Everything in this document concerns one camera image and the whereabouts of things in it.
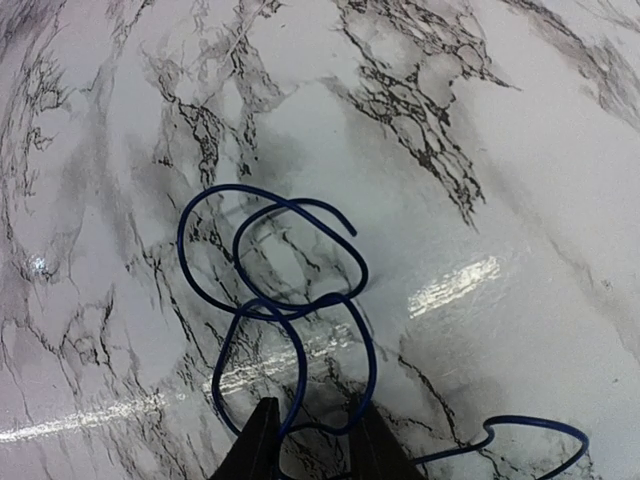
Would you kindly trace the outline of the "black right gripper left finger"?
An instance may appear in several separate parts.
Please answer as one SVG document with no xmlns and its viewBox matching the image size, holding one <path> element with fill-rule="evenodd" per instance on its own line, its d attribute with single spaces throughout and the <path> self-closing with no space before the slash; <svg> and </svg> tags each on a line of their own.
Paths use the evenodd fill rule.
<svg viewBox="0 0 640 480">
<path fill-rule="evenodd" d="M 214 472 L 214 480 L 272 480 L 280 428 L 279 401 L 262 399 Z"/>
</svg>

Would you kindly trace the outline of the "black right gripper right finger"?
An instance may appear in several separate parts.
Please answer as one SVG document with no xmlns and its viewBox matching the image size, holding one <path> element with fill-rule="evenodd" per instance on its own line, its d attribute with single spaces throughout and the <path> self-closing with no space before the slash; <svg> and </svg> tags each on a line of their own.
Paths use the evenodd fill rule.
<svg viewBox="0 0 640 480">
<path fill-rule="evenodd" d="M 424 479 L 372 403 L 349 431 L 348 444 L 352 479 Z"/>
</svg>

